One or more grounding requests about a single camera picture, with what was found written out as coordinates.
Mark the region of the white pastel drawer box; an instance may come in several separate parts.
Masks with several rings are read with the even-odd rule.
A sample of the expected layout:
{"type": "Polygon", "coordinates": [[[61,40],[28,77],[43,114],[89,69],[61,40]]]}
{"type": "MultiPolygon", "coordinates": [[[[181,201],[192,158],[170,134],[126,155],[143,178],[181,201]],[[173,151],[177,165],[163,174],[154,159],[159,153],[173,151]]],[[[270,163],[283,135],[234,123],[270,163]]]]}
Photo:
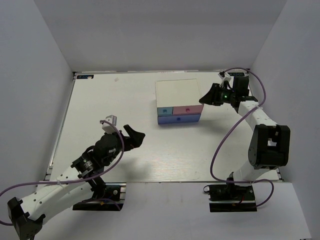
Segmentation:
{"type": "Polygon", "coordinates": [[[155,82],[157,123],[196,123],[204,105],[197,79],[160,80],[155,82]]]}

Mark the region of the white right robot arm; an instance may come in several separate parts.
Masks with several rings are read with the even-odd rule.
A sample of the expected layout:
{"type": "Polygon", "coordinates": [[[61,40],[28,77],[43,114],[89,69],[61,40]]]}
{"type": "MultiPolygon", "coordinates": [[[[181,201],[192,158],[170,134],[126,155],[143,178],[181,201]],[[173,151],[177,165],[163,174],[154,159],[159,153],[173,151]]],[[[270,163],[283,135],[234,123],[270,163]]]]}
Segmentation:
{"type": "Polygon", "coordinates": [[[199,99],[203,105],[230,104],[246,121],[253,134],[248,147],[248,160],[232,172],[226,182],[226,195],[236,200],[244,193],[244,187],[257,182],[263,174],[286,166],[289,161],[291,130],[279,125],[262,109],[261,103],[249,92],[249,77],[225,75],[221,83],[213,83],[210,90],[199,99]]]}

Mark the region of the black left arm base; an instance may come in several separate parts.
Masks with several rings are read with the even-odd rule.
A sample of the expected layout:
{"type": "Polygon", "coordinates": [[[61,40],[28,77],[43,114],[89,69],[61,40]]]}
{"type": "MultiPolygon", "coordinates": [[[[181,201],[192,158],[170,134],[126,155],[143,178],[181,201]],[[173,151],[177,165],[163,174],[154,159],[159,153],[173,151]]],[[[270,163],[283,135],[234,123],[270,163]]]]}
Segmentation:
{"type": "Polygon", "coordinates": [[[105,186],[104,195],[83,200],[72,207],[73,211],[119,212],[126,198],[126,183],[110,183],[105,186]]]}

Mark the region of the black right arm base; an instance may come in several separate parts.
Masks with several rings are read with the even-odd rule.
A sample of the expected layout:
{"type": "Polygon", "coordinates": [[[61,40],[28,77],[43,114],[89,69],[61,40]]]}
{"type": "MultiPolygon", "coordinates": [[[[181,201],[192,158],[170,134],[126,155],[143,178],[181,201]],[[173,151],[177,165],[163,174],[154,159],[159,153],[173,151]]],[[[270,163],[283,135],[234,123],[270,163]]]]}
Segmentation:
{"type": "Polygon", "coordinates": [[[256,198],[252,186],[238,186],[233,183],[211,184],[203,188],[209,195],[211,213],[256,212],[256,198]]]}

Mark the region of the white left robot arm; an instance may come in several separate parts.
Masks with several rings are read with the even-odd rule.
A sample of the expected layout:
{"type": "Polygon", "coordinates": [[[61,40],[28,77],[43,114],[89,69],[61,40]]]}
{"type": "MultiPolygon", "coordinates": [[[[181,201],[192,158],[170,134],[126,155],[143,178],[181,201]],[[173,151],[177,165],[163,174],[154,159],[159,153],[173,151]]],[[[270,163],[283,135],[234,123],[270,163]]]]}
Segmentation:
{"type": "Polygon", "coordinates": [[[145,134],[124,125],[124,136],[109,123],[104,135],[89,146],[55,181],[40,182],[41,189],[23,198],[13,197],[7,203],[10,225],[18,238],[32,240],[51,218],[82,201],[102,200],[107,185],[102,179],[115,167],[124,152],[139,148],[145,134]]]}

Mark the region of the right corner logo sticker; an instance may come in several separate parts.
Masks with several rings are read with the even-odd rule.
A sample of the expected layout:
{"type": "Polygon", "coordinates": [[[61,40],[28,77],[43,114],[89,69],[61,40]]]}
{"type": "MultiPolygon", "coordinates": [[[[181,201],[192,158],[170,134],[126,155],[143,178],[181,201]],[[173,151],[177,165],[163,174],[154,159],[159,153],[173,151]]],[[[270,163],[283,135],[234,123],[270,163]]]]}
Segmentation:
{"type": "Polygon", "coordinates": [[[231,77],[244,77],[245,73],[244,72],[228,72],[228,75],[231,77]]]}

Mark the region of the corner logo sticker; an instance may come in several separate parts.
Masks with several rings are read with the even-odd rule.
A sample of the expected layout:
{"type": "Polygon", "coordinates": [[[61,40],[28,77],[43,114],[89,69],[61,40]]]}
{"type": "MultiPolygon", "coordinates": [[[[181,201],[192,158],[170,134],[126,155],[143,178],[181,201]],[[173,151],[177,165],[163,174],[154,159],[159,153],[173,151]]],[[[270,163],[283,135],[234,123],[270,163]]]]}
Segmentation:
{"type": "Polygon", "coordinates": [[[244,72],[228,72],[228,75],[231,77],[244,77],[245,73],[244,72]]]}
{"type": "Polygon", "coordinates": [[[77,79],[93,79],[94,75],[93,74],[84,74],[84,75],[77,75],[76,76],[77,79]]]}

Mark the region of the left corner logo sticker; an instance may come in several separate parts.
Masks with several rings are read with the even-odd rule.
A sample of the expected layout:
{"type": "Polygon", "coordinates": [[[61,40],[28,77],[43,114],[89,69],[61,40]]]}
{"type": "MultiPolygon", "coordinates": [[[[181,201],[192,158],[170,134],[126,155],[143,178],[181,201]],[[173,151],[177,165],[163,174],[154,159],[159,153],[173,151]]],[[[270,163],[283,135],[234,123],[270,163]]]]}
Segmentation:
{"type": "Polygon", "coordinates": [[[93,74],[84,74],[84,75],[77,75],[76,76],[77,79],[93,79],[94,75],[93,74]]]}

